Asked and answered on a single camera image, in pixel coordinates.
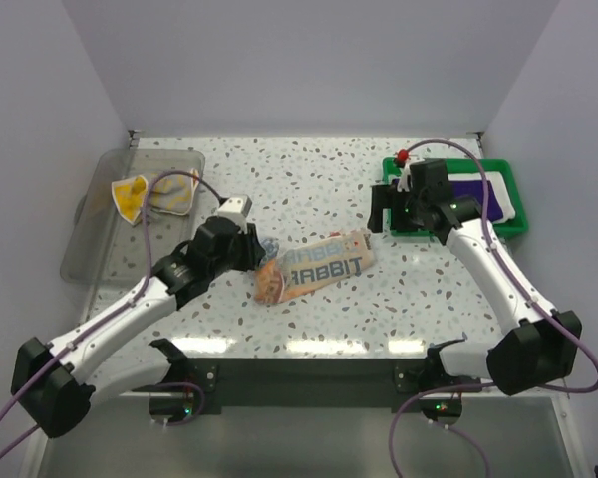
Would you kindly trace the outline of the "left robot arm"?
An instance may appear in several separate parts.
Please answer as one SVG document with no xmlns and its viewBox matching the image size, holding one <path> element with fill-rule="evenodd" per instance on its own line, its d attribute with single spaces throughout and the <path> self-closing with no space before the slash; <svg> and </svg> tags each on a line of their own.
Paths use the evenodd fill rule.
<svg viewBox="0 0 598 478">
<path fill-rule="evenodd" d="M 205 294 L 219 276 L 253 271 L 264 256 L 254 224 L 210 217 L 98 316 L 47 344 L 37 338 L 25 342 L 16 355 L 12 396 L 48 437 L 58 438 L 75 428 L 99 398 L 156 384 L 168 391 L 181 388 L 191 366 L 166 339 L 150 343 L 164 355 L 152 371 L 102 379 L 94 374 L 140 332 Z"/>
</svg>

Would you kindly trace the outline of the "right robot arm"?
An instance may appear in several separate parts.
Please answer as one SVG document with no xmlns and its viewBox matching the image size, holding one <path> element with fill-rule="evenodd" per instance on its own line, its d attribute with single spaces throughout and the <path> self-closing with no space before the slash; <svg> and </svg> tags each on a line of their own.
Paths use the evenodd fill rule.
<svg viewBox="0 0 598 478">
<path fill-rule="evenodd" d="M 456 339 L 429 347 L 420 388 L 489 379 L 515 395 L 572 372 L 582 324 L 540 294 L 511 259 L 487 217 L 488 184 L 481 189 L 481 198 L 458 196 L 443 160 L 409 162 L 398 181 L 373 186 L 368 227 L 434 235 L 469 271 L 503 333 L 494 345 Z"/>
</svg>

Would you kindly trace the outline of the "colourful patterned towel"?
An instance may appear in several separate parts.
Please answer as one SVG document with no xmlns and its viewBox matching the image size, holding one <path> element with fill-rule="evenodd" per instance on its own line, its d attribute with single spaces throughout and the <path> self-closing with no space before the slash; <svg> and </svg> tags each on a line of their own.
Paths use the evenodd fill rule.
<svg viewBox="0 0 598 478">
<path fill-rule="evenodd" d="M 264 258 L 254 273 L 254 299 L 272 305 L 311 294 L 352 276 L 375 263 L 371 232 L 336 232 L 298 248 L 283 248 L 276 239 L 261 241 Z"/>
</svg>

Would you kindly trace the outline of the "white towel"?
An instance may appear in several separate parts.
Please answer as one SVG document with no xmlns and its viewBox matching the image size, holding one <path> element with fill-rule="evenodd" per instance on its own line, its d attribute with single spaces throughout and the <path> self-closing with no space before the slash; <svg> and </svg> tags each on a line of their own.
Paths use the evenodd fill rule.
<svg viewBox="0 0 598 478">
<path fill-rule="evenodd" d="M 521 201 L 512 178 L 499 171 L 485 173 L 489 188 L 488 218 L 499 237 L 511 238 L 524 234 L 528 223 L 521 211 Z M 479 203 L 483 200 L 482 181 L 478 173 L 450 173 L 448 175 L 456 196 L 471 195 Z"/>
</svg>

